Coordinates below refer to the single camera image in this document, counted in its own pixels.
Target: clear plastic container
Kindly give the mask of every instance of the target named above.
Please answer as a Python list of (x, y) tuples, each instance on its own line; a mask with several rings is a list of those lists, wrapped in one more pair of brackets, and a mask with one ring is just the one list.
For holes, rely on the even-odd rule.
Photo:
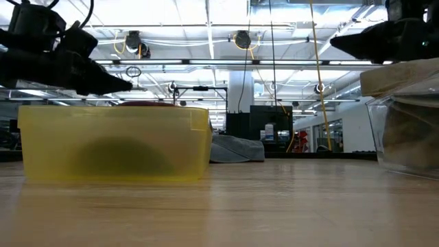
[(31, 180), (196, 180), (209, 164), (208, 110), (22, 106)]
[(379, 164), (439, 179), (439, 75), (409, 82), (367, 103)]

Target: ceiling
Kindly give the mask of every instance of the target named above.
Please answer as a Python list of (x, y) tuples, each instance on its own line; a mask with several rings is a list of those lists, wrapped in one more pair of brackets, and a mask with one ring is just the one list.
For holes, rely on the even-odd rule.
[[(137, 59), (126, 49), (123, 53), (123, 37), (130, 30), (141, 31), (141, 38), (151, 50), (155, 59), (252, 59), (250, 52), (240, 50), (233, 42), (238, 30), (250, 30), (254, 59), (264, 60), (315, 60), (314, 35), (311, 9), (307, 0), (271, 0), (272, 14), (268, 0), (95, 0), (93, 16), (85, 30), (99, 40), (91, 58), (96, 60)], [(51, 0), (33, 0), (37, 4), (48, 5)], [(370, 0), (314, 0), (314, 20), (316, 22), (317, 51), (321, 60), (354, 60), (353, 57), (330, 46), (334, 36), (355, 34), (365, 28), (387, 19), (387, 12), (381, 1)], [(87, 15), (88, 0), (61, 0), (53, 9), (71, 25), (84, 20)], [(13, 6), (0, 1), (0, 26), (7, 28)], [(142, 75), (129, 78), (124, 66), (106, 65), (107, 70), (126, 80), (131, 80), (142, 90), (115, 93), (106, 97), (151, 98), (166, 97), (170, 82), (177, 85), (227, 86), (227, 66), (147, 65)], [(253, 70), (257, 84), (266, 84), (261, 97), (273, 93), (273, 69)], [(321, 71), (323, 83), (328, 86), (326, 95), (337, 91), (359, 79), (361, 69), (351, 71), (349, 66), (337, 70)], [(313, 87), (318, 83), (315, 68), (276, 68), (277, 93), (279, 97), (310, 98), (317, 95)], [(57, 91), (63, 97), (79, 97), (73, 91)], [(215, 92), (188, 92), (185, 97), (219, 97)], [(205, 108), (225, 109), (223, 102), (188, 102), (188, 105)]]

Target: white wall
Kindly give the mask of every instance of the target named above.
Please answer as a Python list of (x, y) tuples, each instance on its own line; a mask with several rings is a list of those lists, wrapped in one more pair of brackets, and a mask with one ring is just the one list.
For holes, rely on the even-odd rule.
[[(335, 112), (327, 113), (328, 121), (337, 119), (343, 121), (344, 152), (375, 150), (368, 109), (365, 105), (371, 99), (371, 97), (361, 97), (360, 102), (341, 103)], [(323, 114), (319, 113), (317, 117), (307, 117), (295, 121), (294, 129), (308, 127), (312, 129), (313, 126), (323, 123)]]

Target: wooden tabletop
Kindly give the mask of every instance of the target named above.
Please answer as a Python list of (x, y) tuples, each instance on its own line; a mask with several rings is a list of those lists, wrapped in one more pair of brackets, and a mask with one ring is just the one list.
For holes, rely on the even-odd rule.
[(0, 163), (0, 246), (437, 246), (439, 182), (370, 161), (212, 165), (197, 183), (32, 184)]

